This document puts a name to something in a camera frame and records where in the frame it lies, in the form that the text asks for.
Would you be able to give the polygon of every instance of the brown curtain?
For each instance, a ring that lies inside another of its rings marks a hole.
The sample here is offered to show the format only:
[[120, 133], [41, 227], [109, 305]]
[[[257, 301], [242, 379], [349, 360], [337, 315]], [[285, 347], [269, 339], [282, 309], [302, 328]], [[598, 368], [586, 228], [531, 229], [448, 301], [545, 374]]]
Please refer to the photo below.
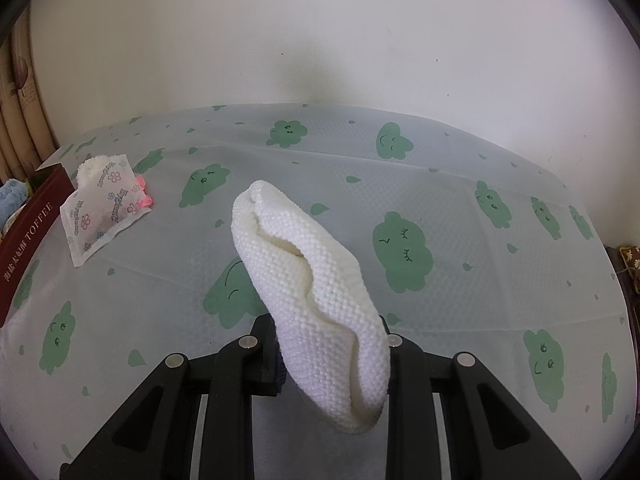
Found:
[[25, 179], [55, 151], [33, 75], [27, 8], [0, 46], [0, 180]]

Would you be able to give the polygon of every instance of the folded white towel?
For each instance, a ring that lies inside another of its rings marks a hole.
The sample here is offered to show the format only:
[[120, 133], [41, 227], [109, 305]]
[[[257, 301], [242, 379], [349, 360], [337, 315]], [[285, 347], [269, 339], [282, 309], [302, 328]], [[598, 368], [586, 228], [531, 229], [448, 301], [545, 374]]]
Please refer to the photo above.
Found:
[[273, 317], [290, 377], [341, 430], [373, 427], [386, 396], [389, 348], [356, 258], [261, 180], [236, 198], [231, 231]]

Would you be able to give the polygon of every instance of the white fabric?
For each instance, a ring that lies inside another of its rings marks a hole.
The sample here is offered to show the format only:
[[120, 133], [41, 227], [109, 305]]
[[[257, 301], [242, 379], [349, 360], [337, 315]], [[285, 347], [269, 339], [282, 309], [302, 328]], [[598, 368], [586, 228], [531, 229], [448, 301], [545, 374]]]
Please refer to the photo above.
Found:
[[78, 190], [60, 206], [74, 267], [151, 209], [127, 155], [90, 158], [78, 168]]
[[231, 231], [289, 375], [339, 429], [372, 428], [386, 396], [389, 348], [355, 256], [261, 180], [235, 200]]

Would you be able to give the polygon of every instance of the blue plush cloth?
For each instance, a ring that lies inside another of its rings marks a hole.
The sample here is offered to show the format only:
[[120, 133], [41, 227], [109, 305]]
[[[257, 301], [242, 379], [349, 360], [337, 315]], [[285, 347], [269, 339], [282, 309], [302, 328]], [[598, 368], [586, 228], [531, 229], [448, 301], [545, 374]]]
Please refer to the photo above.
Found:
[[27, 200], [28, 190], [24, 182], [10, 178], [0, 187], [0, 228]]

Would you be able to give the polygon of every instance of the wall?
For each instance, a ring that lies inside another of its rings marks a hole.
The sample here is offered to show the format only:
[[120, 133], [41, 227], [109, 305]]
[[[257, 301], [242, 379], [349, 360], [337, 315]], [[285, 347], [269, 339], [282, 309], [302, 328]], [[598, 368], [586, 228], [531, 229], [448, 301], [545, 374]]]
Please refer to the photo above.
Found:
[[605, 243], [640, 242], [640, 53], [606, 0], [34, 0], [32, 16], [62, 143], [212, 104], [381, 108], [527, 157]]

